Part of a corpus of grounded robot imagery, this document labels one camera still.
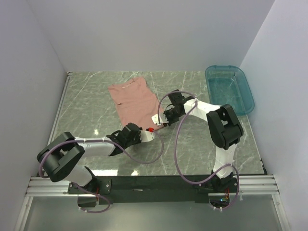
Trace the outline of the pink printed t shirt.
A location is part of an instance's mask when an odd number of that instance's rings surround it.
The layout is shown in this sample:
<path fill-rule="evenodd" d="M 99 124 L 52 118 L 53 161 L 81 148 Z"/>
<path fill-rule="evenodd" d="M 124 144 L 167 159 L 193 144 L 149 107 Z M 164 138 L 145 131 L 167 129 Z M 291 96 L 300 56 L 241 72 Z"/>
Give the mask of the pink printed t shirt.
<path fill-rule="evenodd" d="M 147 86 L 144 77 L 134 77 L 124 83 L 112 84 L 108 91 L 123 126 L 133 123 L 144 130 L 162 128 L 152 121 L 152 116 L 163 109 L 158 106 L 159 100 Z"/>

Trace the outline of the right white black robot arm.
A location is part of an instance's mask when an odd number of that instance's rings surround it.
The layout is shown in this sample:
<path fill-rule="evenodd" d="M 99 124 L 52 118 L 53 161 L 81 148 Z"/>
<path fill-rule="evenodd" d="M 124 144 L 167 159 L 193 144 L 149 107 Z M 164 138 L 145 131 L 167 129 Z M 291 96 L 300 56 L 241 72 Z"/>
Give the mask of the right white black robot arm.
<path fill-rule="evenodd" d="M 239 184 L 239 180 L 233 177 L 233 161 L 237 144 L 244 134 L 243 127 L 233 109 L 229 104 L 213 105 L 197 99 L 193 94 L 174 90 L 166 95 L 169 98 L 171 109 L 157 113 L 155 123 L 170 126 L 180 121 L 176 139 L 179 137 L 181 126 L 189 116 L 195 116 L 204 120 L 208 124 L 210 137 L 216 146 L 215 163 L 212 174 L 205 180 L 193 182 L 183 176 L 177 162 L 177 151 L 174 151 L 176 169 L 181 178 L 192 185 L 205 186 L 210 183 L 210 188 L 214 192 L 224 192 L 234 184 Z"/>

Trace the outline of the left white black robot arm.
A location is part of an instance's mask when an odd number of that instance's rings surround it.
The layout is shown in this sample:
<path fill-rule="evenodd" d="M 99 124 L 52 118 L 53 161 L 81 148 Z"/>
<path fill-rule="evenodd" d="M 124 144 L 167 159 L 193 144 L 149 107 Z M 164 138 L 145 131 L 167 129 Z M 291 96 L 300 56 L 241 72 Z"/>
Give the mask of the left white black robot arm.
<path fill-rule="evenodd" d="M 38 154 L 39 175 L 43 178 L 46 173 L 52 182 L 71 181 L 84 193 L 91 193 L 96 189 L 95 176 L 88 167 L 78 164 L 80 159 L 121 154 L 128 147 L 141 143 L 141 131 L 141 127 L 128 123 L 122 130 L 96 139 L 82 139 L 64 132 Z"/>

